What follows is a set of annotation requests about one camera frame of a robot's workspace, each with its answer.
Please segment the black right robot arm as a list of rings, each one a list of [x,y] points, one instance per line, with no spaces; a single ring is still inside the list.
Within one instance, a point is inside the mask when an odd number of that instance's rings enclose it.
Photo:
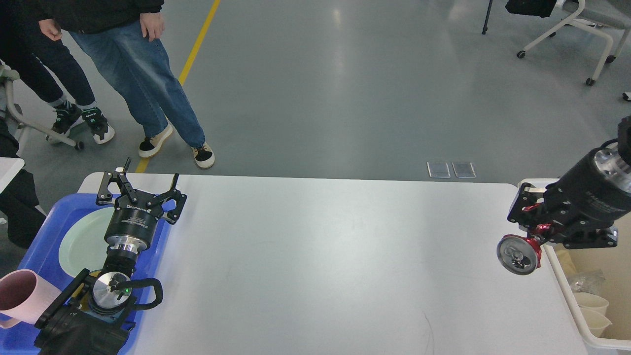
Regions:
[[[525,237],[503,238],[501,246],[536,251],[550,242],[568,249],[613,248],[614,222],[631,209],[630,118],[618,124],[618,136],[590,150],[565,175],[545,188],[520,186],[508,214]]]

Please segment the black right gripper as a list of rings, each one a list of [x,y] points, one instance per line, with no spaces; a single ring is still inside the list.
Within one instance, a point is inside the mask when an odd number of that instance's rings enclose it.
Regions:
[[[617,148],[606,147],[591,150],[546,188],[522,184],[507,220],[566,249],[613,248],[618,230],[611,224],[630,209],[630,167]]]

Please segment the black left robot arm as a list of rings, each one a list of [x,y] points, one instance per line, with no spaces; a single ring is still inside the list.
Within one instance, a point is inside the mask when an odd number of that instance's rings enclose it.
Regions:
[[[140,254],[149,248],[161,220],[175,224],[187,196],[170,188],[156,195],[132,187],[126,160],[119,172],[105,172],[96,204],[113,206],[103,233],[106,258],[96,272],[84,268],[35,322],[34,346],[41,355],[117,355],[136,323],[130,315],[160,305],[158,279],[135,279]]]

